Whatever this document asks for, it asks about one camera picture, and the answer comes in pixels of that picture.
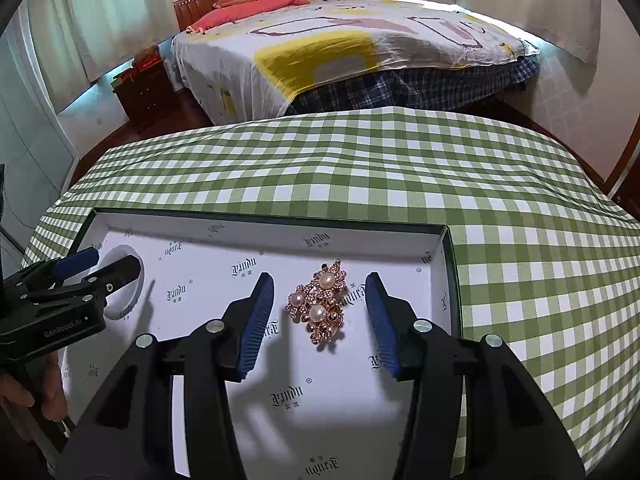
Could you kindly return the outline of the person's left hand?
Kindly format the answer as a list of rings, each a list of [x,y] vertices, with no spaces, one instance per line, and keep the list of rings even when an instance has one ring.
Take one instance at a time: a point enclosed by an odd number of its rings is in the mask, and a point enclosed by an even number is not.
[[[1,396],[22,408],[32,408],[39,403],[45,419],[62,422],[68,411],[58,354],[47,354],[42,372],[35,379],[29,379],[27,385],[2,370]]]

